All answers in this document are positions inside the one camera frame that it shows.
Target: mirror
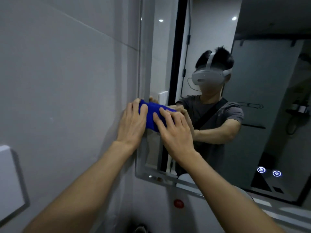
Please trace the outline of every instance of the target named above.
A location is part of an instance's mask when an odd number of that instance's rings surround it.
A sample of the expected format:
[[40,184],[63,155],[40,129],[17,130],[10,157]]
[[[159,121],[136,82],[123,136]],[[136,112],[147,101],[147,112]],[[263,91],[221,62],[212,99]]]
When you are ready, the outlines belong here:
[[[144,99],[183,105],[196,150],[231,184],[311,210],[311,0],[154,6]],[[151,130],[137,169],[200,195]]]

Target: blue towel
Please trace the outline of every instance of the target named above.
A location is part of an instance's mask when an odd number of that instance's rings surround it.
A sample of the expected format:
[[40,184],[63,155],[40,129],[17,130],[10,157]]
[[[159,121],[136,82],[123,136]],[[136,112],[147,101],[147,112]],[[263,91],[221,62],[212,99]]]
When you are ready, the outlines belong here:
[[153,102],[146,103],[144,100],[141,100],[139,103],[138,113],[140,113],[140,107],[146,104],[148,106],[148,113],[147,113],[147,123],[146,128],[149,128],[151,130],[154,130],[155,132],[159,132],[158,126],[153,121],[153,113],[156,112],[159,116],[159,118],[164,123],[164,126],[166,127],[166,121],[165,118],[160,114],[160,108],[162,107],[165,110],[170,110],[172,112],[176,112],[176,110],[170,109],[169,107],[166,107],[164,105],[159,105]]

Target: red button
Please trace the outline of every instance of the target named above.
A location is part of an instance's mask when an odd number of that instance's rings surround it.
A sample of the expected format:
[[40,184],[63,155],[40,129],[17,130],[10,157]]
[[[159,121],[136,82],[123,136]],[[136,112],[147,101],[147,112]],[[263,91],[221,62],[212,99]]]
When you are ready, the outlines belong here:
[[176,207],[176,208],[184,208],[184,203],[183,203],[183,201],[181,201],[181,200],[174,200],[174,206]]

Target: ceiling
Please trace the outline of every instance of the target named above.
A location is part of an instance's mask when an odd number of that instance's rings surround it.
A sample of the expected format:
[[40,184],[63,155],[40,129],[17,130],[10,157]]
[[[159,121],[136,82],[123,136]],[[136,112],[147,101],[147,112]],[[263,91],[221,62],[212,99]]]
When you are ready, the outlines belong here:
[[311,34],[311,0],[243,0],[236,33]]

